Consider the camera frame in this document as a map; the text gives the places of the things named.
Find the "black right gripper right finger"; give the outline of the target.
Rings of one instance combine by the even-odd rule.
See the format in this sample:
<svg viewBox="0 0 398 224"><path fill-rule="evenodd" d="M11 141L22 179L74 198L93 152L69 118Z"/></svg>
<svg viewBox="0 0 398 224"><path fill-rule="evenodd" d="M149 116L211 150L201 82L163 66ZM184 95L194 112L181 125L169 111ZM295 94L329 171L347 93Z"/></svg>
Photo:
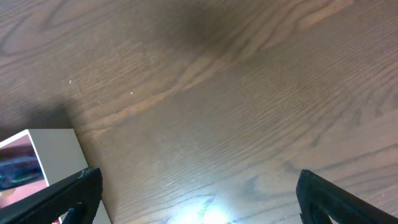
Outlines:
<svg viewBox="0 0 398 224"><path fill-rule="evenodd" d="M302 170L296 186L303 224L397 223L397 218L357 198L309 170Z"/></svg>

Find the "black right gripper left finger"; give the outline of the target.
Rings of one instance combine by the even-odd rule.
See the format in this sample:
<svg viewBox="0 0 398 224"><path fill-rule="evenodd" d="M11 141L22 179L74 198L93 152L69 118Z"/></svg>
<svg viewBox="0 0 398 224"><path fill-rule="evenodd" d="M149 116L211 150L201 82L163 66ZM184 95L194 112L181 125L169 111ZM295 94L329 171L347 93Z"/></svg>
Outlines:
<svg viewBox="0 0 398 224"><path fill-rule="evenodd" d="M88 167L1 209L1 223L92 224L103 192L100 168Z"/></svg>

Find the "white box with pink interior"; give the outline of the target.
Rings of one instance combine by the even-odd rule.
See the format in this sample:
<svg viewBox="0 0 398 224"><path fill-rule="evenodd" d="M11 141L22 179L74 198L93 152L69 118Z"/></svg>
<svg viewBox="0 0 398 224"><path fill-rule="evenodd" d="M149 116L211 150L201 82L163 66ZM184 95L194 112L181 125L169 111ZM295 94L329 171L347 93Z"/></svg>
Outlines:
<svg viewBox="0 0 398 224"><path fill-rule="evenodd" d="M36 157L44 178L9 190L1 190L1 209L90 167L72 129L25 129L1 141L1 161ZM64 223L63 214L53 223ZM101 201L93 223L109 223Z"/></svg>

